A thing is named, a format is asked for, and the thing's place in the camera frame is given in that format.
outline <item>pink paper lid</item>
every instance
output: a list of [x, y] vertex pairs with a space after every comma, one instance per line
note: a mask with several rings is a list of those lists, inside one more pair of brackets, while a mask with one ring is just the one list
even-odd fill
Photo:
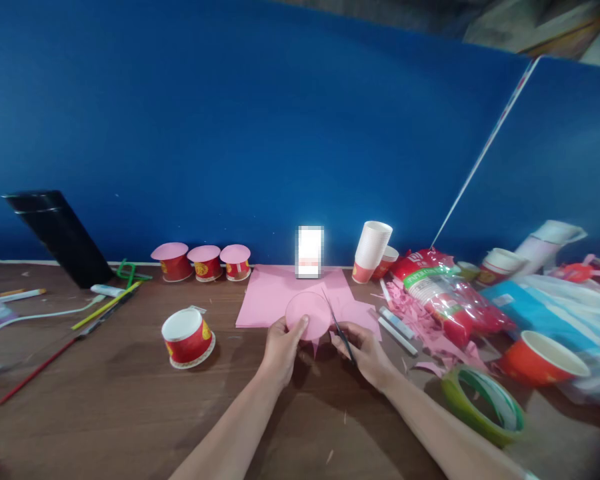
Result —
[[251, 256], [251, 251], [244, 245], [228, 245], [220, 252], [220, 260], [224, 263], [242, 263]]
[[154, 260], [171, 260], [172, 258], [178, 258], [189, 250], [189, 247], [184, 243], [171, 242], [163, 243], [151, 254], [151, 258]]
[[316, 340], [322, 337], [331, 324], [329, 304], [321, 295], [314, 292], [300, 292], [287, 305], [287, 328], [291, 330], [303, 315], [309, 316], [307, 329], [302, 340]]
[[220, 247], [215, 245], [201, 245], [194, 248], [187, 254], [187, 258], [192, 262], [205, 262], [213, 260], [220, 255]]

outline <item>wooden table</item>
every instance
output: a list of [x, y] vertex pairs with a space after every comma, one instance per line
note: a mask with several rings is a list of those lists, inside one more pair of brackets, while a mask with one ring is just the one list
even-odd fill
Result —
[[[158, 268], [139, 272], [160, 278]], [[383, 304], [370, 295], [377, 285], [349, 283], [357, 300]], [[58, 267], [0, 265], [0, 292], [16, 288], [49, 290], [9, 304], [23, 315], [75, 309], [93, 297]], [[142, 286], [91, 337], [0, 407], [0, 479], [167, 478], [262, 358], [265, 330], [234, 327], [245, 288], [225, 280]], [[169, 365], [160, 326], [189, 305], [208, 309], [217, 346], [200, 367], [178, 371]], [[0, 364], [25, 360], [0, 376], [0, 398], [66, 342], [68, 327], [82, 317], [0, 331]], [[509, 344], [505, 337], [493, 342], [499, 349]], [[383, 346], [400, 370], [402, 359], [416, 362], [384, 331]], [[315, 362], [311, 356], [296, 362], [247, 478], [444, 478], [390, 404], [332, 348], [321, 347]], [[444, 405], [437, 378], [419, 370], [408, 376]], [[599, 407], [574, 405], [552, 387], [529, 391], [502, 382], [528, 412], [526, 438], [505, 450], [510, 456], [543, 480], [600, 479]]]

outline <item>red plastic bag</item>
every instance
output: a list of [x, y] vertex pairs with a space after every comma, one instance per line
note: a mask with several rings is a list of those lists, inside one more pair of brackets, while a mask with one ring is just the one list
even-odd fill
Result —
[[515, 324], [466, 282], [452, 274], [453, 257], [436, 249], [407, 252], [391, 271], [410, 296], [442, 324], [445, 336], [458, 348], [472, 331], [482, 334], [514, 328]]

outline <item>masking tape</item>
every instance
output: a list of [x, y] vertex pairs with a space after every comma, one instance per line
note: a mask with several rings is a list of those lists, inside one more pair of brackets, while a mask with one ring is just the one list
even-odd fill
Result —
[[[462, 390], [461, 383], [476, 390], [491, 404], [500, 425], [492, 422], [474, 406]], [[522, 435], [525, 428], [522, 408], [490, 376], [466, 365], [458, 365], [442, 378], [442, 390], [453, 414], [498, 447], [516, 441]]]

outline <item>blue wall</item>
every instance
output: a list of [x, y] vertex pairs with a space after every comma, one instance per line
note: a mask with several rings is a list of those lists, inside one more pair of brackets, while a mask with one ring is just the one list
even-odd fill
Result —
[[436, 245], [480, 261], [548, 219], [589, 233], [558, 260], [600, 256], [600, 68], [543, 57]]
[[[60, 189], [108, 260], [292, 263], [368, 219], [428, 245], [527, 60], [260, 1], [0, 1], [0, 195]], [[0, 198], [0, 259], [48, 254]]]

